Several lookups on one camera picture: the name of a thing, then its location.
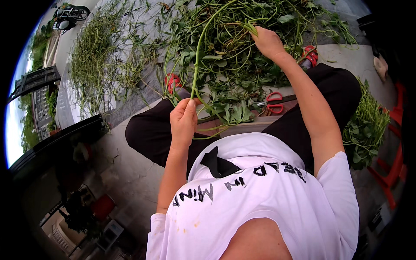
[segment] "bundle of greens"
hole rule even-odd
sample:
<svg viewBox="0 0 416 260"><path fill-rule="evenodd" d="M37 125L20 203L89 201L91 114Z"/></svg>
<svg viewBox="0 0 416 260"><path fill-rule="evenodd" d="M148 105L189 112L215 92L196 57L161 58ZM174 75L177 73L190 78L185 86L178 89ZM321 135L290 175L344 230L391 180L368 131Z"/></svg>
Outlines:
<svg viewBox="0 0 416 260"><path fill-rule="evenodd" d="M370 166L372 158L377 156L390 116L371 95L367 80L363 84L359 77L357 79L362 96L357 111L342 132L342 140L348 158L352 159L351 167L361 170Z"/></svg>
<svg viewBox="0 0 416 260"><path fill-rule="evenodd" d="M150 8L143 0L111 0L79 32L70 53L69 79L82 118L105 114L114 106L112 98L124 102L137 89L147 64L156 59L164 41L145 32L144 26L154 19L143 19Z"/></svg>
<svg viewBox="0 0 416 260"><path fill-rule="evenodd" d="M197 0L195 7L188 7L188 2L176 1L178 15L169 19L166 33L172 41L164 73L179 73L181 84L222 121L221 127L252 120L243 111L264 99L262 86L290 85L281 69L255 46L249 34L257 33L255 26L275 31L295 59L307 45L305 33L314 35L312 41L321 32L335 42L357 43L345 21L312 1ZM171 61L174 67L168 70ZM169 94L166 86L163 90L175 105L176 94ZM209 94L209 102L203 101L200 91Z"/></svg>

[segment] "hand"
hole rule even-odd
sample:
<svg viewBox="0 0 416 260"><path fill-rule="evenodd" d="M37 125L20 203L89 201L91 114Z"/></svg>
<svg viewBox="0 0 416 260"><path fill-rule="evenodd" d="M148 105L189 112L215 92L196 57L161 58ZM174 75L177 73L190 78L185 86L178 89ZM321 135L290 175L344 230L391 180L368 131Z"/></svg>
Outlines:
<svg viewBox="0 0 416 260"><path fill-rule="evenodd" d="M193 133L198 125L195 100L183 99L170 114L172 143L171 148L188 150Z"/></svg>
<svg viewBox="0 0 416 260"><path fill-rule="evenodd" d="M259 36L257 37L252 33L250 34L256 43L257 48L264 56L276 62L280 53L287 54L282 41L274 31L267 30L260 26L256 26L255 28Z"/></svg>

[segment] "concrete ground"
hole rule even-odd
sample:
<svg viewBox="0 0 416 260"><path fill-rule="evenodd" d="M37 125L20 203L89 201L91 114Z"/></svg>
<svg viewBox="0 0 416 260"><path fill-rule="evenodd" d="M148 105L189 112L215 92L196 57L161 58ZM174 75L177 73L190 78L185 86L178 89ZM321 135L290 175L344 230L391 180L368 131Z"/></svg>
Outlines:
<svg viewBox="0 0 416 260"><path fill-rule="evenodd" d="M97 2L98 0L70 1L75 5L85 5L90 10L94 9ZM331 11L340 13L349 21L354 30L358 29L355 19L369 13L361 0L336 0L336 6L326 0L316 0L315 2ZM61 74L65 72L68 52L78 31L79 26L67 32L59 40L56 64ZM360 45L358 50L349 50L339 45L324 43L322 42L322 45L317 48L319 62L327 63L332 67L345 68L355 76L360 76L362 81L367 79L373 96L387 109L393 109L396 104L396 90L390 78L383 83L377 75L373 66L371 46L366 45L368 42L365 38L362 37L359 41L365 45ZM150 229L150 216L156 211L158 187L163 175L163 168L137 153L126 142L124 132L130 116L148 109L139 99L140 97L128 100L125 110L129 112L129 115L122 116L127 119L121 120L119 124L114 124L116 127L112 129L111 134L105 135L94 145L95 156L85 184L91 188L96 197L107 193L115 200L117 207L110 216L145 245ZM158 101L153 102L150 106L153 107L157 103ZM399 139L389 131L385 132L385 139L379 156L386 159L388 163L392 163ZM376 163L373 163L373 166L379 170ZM373 250L379 237L370 232L367 225L377 208L386 202L386 198L373 176L366 169L351 171L351 174L360 208L360 234L368 234L370 240L368 250ZM399 183L395 189L395 195L399 195L401 186L402 183Z"/></svg>

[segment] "tree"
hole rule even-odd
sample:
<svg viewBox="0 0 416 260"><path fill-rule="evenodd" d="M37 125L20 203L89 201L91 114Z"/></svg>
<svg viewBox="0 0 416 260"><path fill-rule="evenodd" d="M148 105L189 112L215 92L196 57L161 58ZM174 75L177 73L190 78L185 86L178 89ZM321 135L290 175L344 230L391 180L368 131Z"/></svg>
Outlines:
<svg viewBox="0 0 416 260"><path fill-rule="evenodd" d="M39 143L39 137L37 133L34 132L35 125L33 123L32 114L32 93L20 96L18 100L20 104L17 107L23 111L26 111L26 116L22 117L20 122L23 124L21 146L23 148L23 152L27 152L37 143Z"/></svg>

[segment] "red plastic stool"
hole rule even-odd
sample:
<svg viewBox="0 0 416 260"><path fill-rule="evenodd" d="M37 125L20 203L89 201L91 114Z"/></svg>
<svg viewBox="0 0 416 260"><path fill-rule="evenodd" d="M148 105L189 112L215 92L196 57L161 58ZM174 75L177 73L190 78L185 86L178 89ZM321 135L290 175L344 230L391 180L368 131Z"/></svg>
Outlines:
<svg viewBox="0 0 416 260"><path fill-rule="evenodd" d="M393 111L390 111L390 117L401 126L401 120L403 118L403 93L405 88L400 82L397 82L395 86L397 88L397 106L394 106ZM401 139L401 131L397 127L389 124L389 129ZM390 188L397 182L399 177L402 181L405 181L407 172L406 166L403 165L401 142L399 148L397 149L396 157L392 166L390 166L381 158L377 159L377 163L381 166L381 168L383 168L383 170L389 173L386 177L381 176L371 166L367 167L367 169L375 177L376 181L383 189L384 194L389 201L390 208L393 210L397 204L393 198L393 194L391 193Z"/></svg>

